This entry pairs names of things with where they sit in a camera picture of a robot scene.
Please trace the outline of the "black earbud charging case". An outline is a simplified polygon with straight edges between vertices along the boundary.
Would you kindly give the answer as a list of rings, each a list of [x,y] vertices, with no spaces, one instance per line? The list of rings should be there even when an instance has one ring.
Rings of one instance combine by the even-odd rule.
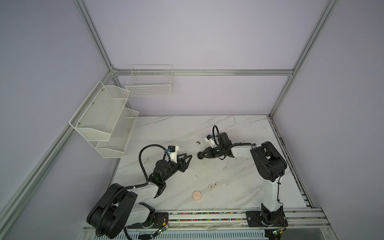
[[[204,159],[204,155],[203,155],[202,152],[199,152],[199,153],[198,153],[198,159],[200,159],[200,160]]]

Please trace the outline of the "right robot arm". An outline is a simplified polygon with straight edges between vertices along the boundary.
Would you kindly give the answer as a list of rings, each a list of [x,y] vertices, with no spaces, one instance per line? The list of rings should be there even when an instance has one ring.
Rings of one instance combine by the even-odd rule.
[[[208,135],[205,141],[210,146],[198,153],[200,160],[224,160],[226,157],[253,159],[259,175],[264,179],[264,200],[261,211],[247,213],[249,225],[285,228],[287,221],[284,204],[280,200],[280,185],[288,164],[275,146],[269,141],[260,145],[232,143],[227,133],[219,132],[216,125],[213,126],[212,134]]]

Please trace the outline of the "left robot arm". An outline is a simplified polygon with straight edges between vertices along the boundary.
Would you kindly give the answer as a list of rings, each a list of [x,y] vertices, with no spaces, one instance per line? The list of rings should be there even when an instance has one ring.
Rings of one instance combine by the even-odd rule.
[[[152,147],[160,148],[163,157],[156,162],[153,173],[148,175],[142,154]],[[151,227],[155,221],[155,209],[145,201],[159,197],[167,187],[166,181],[177,172],[185,172],[192,160],[192,155],[178,154],[178,150],[178,146],[165,148],[158,144],[141,149],[138,160],[146,181],[127,187],[114,183],[108,187],[87,216],[87,223],[95,228],[96,237],[113,239],[128,225]]]

